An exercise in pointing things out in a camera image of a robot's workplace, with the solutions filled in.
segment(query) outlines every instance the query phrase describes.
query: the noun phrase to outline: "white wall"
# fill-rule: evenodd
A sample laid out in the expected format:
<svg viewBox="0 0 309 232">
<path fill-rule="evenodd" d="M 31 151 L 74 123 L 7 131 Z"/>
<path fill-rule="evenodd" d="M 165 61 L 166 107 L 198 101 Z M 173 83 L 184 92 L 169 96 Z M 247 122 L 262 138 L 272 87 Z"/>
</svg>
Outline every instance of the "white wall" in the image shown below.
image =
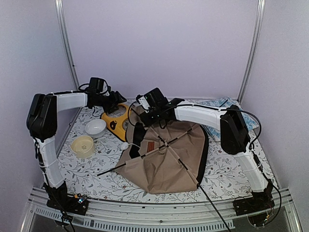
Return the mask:
<svg viewBox="0 0 309 232">
<path fill-rule="evenodd" d="M 16 232 L 42 183 L 26 118 L 35 93 L 73 89 L 52 0 L 0 1 L 0 231 Z M 57 142 L 74 112 L 61 114 Z"/>
<path fill-rule="evenodd" d="M 309 229 L 309 1 L 266 1 L 243 107 L 263 124 L 261 143 Z"/>
<path fill-rule="evenodd" d="M 256 16 L 252 0 L 66 0 L 80 83 L 105 78 L 125 97 L 236 98 Z"/>
</svg>

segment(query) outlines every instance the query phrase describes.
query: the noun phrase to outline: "floral tablecloth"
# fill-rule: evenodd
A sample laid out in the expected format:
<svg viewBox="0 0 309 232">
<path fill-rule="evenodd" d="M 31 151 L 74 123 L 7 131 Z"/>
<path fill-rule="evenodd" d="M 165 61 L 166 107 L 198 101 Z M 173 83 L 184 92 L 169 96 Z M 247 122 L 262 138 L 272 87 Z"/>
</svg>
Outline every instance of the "floral tablecloth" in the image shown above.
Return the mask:
<svg viewBox="0 0 309 232">
<path fill-rule="evenodd" d="M 209 105 L 209 101 L 206 100 L 191 101 Z M 85 125 L 101 113 L 102 109 L 97 109 L 94 114 L 93 110 L 88 108 L 81 110 L 58 157 L 60 170 L 70 193 L 81 193 L 91 198 L 125 202 L 190 203 L 207 201 L 200 189 L 191 192 L 152 195 L 115 172 L 98 177 L 97 174 L 116 165 L 122 152 L 120 150 L 122 142 L 106 130 L 103 137 L 94 140 L 95 153 L 87 159 L 77 158 L 72 153 L 70 144 L 76 137 L 85 135 Z M 253 131 L 250 131 L 250 136 L 255 137 Z M 255 152 L 263 164 L 266 176 L 276 184 L 267 158 L 258 141 L 255 143 Z M 240 165 L 233 156 L 226 154 L 221 149 L 220 142 L 217 142 L 213 136 L 209 136 L 209 154 L 201 186 L 214 201 L 250 196 L 251 192 L 249 181 Z"/>
</svg>

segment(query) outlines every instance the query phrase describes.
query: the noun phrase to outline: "red label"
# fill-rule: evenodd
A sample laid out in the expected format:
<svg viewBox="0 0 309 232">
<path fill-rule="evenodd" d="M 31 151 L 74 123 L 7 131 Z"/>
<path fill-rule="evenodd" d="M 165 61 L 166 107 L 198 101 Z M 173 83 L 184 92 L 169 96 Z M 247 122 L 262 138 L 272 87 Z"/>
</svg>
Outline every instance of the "red label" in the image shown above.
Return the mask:
<svg viewBox="0 0 309 232">
<path fill-rule="evenodd" d="M 155 143 L 154 142 L 148 142 L 147 152 L 150 152 L 155 149 Z"/>
</svg>

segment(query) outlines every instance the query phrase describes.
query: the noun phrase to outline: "bowl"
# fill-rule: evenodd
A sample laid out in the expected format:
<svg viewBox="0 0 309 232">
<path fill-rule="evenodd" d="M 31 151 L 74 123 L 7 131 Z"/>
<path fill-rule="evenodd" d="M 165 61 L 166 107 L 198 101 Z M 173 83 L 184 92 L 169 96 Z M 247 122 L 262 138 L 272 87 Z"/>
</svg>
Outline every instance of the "bowl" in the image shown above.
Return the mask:
<svg viewBox="0 0 309 232">
<path fill-rule="evenodd" d="M 102 119 L 94 119 L 85 126 L 86 133 L 92 138 L 100 138 L 106 130 L 106 122 Z"/>
<path fill-rule="evenodd" d="M 93 139 L 90 136 L 79 136 L 71 144 L 71 149 L 77 158 L 88 158 L 95 151 Z"/>
</svg>

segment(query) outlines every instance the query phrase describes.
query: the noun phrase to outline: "brown fabric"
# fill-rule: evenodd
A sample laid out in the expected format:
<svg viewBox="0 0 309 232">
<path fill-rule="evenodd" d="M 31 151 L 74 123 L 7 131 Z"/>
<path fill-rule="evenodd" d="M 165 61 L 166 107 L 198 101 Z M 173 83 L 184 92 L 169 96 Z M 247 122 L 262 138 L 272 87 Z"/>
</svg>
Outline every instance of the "brown fabric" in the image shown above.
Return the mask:
<svg viewBox="0 0 309 232">
<path fill-rule="evenodd" d="M 143 111 L 141 107 L 134 109 L 138 113 Z M 131 113 L 130 120 L 133 124 L 140 123 L 134 112 Z M 128 125 L 128 143 L 133 143 L 134 131 L 136 133 L 137 128 Z M 126 165 L 116 172 L 152 194 L 196 190 L 202 154 L 206 152 L 207 155 L 208 152 L 204 150 L 208 138 L 205 137 L 203 129 L 195 123 L 173 121 L 169 122 L 165 129 L 153 125 L 145 129 L 139 127 L 139 130 L 144 133 L 140 148 L 131 145 L 125 150 L 116 166 L 123 163 Z M 178 159 L 181 159 L 188 171 Z"/>
</svg>

